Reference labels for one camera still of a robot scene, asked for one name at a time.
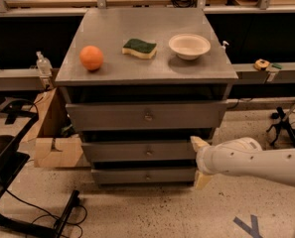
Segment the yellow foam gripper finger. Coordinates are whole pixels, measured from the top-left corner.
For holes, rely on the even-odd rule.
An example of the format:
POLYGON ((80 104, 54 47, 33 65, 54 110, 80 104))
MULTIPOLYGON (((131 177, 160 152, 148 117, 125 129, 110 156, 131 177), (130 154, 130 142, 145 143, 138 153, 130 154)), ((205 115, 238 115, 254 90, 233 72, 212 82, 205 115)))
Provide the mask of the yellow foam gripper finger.
POLYGON ((212 180, 212 178, 212 176, 207 176, 201 172, 196 172, 194 188, 203 189, 212 180))
POLYGON ((206 142, 205 140, 203 140, 202 138, 200 138, 198 136, 191 137, 191 144, 192 144, 193 149, 196 153, 199 151, 203 151, 210 146, 210 144, 208 142, 206 142))

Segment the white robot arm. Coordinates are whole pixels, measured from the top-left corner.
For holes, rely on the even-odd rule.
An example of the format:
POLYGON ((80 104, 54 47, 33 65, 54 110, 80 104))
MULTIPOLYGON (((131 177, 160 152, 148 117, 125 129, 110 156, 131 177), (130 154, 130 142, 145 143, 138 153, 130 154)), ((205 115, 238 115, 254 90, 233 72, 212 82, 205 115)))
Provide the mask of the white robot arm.
POLYGON ((216 174, 255 177, 295 187, 295 148, 263 150, 249 137, 212 146, 197 136, 191 137, 196 152, 195 187, 203 188, 216 174))

